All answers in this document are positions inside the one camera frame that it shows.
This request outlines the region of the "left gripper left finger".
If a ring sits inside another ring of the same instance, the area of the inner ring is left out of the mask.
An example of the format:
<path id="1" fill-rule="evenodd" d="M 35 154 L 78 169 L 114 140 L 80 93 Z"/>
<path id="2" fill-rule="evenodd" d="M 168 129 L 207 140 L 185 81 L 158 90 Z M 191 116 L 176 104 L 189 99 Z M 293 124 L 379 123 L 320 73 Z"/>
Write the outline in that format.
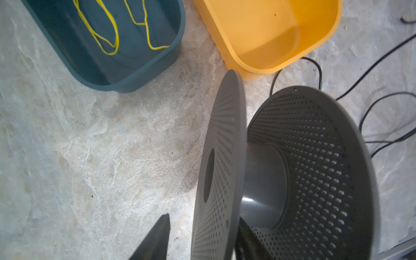
<path id="1" fill-rule="evenodd" d="M 166 260 L 170 230 L 170 216 L 163 214 L 129 260 Z"/>

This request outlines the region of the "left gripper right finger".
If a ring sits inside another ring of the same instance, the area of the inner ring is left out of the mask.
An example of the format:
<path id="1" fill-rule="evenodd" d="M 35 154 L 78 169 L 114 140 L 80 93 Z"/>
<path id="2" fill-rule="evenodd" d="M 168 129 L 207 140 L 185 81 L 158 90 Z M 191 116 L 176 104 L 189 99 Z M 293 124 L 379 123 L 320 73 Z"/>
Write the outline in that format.
<path id="1" fill-rule="evenodd" d="M 273 259 L 242 217 L 239 219 L 238 224 L 235 255 L 237 260 Z"/>

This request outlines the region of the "dark grey cable spool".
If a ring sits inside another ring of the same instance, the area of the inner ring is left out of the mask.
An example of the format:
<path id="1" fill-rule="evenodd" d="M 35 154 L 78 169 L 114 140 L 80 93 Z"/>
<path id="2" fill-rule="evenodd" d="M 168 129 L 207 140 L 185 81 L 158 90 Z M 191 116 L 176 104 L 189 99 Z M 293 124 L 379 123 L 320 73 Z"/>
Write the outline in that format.
<path id="1" fill-rule="evenodd" d="M 336 100 L 287 87 L 247 121 L 243 80 L 226 72 L 201 156 L 193 260 L 236 256 L 241 217 L 273 260 L 372 260 L 379 211 L 371 156 Z"/>

